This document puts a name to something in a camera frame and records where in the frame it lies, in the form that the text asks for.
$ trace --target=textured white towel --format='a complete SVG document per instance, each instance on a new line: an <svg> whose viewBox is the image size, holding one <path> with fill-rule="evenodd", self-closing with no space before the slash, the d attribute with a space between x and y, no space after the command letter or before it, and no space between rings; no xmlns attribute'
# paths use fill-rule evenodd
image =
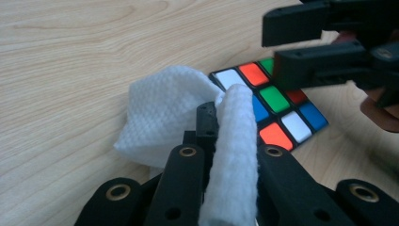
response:
<svg viewBox="0 0 399 226"><path fill-rule="evenodd" d="M129 88L127 123L114 147L133 161L164 168L185 130L196 129L197 106L220 103L224 93L206 75L170 66Z"/></svg>
<svg viewBox="0 0 399 226"><path fill-rule="evenodd" d="M255 225L258 161L252 91L233 85L216 114L219 135L199 225Z"/></svg>
<svg viewBox="0 0 399 226"><path fill-rule="evenodd" d="M220 128L199 225L253 225L258 172L249 88L234 85L224 94L199 71L168 67L130 86L128 121L114 146L137 163L163 168L184 131L195 130L197 106L211 101Z"/></svg>

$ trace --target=light wooden surface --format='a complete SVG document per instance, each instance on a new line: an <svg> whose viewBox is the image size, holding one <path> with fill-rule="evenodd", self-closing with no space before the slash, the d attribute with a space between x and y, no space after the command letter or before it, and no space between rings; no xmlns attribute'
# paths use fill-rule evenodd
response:
<svg viewBox="0 0 399 226"><path fill-rule="evenodd" d="M73 225L105 181L145 182L148 168L112 148L129 84L173 64L209 73L270 57L262 16L296 3L1 0L0 225ZM299 162L328 187L358 178L398 200L399 137L359 112L363 92L306 92L330 126L294 152Z"/></svg>

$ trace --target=wood grain surface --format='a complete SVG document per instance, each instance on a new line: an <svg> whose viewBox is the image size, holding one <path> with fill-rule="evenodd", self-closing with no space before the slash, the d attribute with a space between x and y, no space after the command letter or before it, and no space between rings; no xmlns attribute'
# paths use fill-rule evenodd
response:
<svg viewBox="0 0 399 226"><path fill-rule="evenodd" d="M168 65L205 73L271 57L262 16L295 0L0 0L0 225L73 225L105 181L149 170L113 149L128 86ZM306 89L330 126L294 156L317 182L345 178L399 199L399 137L359 111L353 84Z"/></svg>

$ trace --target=blue sticker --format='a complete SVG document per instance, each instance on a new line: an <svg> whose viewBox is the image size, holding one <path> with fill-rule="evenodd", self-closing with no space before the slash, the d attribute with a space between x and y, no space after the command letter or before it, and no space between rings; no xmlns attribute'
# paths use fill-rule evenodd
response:
<svg viewBox="0 0 399 226"><path fill-rule="evenodd" d="M256 122L262 121L269 117L269 113L261 104L261 102L256 98L256 96L252 96L252 104L253 104L253 112L255 113Z"/></svg>
<svg viewBox="0 0 399 226"><path fill-rule="evenodd" d="M326 118L320 113L320 111L312 103L307 103L299 108L300 112L306 118L316 131L323 129L328 125Z"/></svg>

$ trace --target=green sticker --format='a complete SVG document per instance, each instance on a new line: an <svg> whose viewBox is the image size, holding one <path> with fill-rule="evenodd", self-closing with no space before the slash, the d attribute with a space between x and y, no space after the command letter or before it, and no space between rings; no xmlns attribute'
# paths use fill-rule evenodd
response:
<svg viewBox="0 0 399 226"><path fill-rule="evenodd" d="M275 87L268 87L265 89L262 89L260 91L261 96L263 99L267 102L267 104L275 111L276 113L279 113L280 111L283 111L290 107L290 104L287 102L287 100L281 95L279 90Z"/></svg>
<svg viewBox="0 0 399 226"><path fill-rule="evenodd" d="M273 58L266 58L259 61L269 74L273 74Z"/></svg>

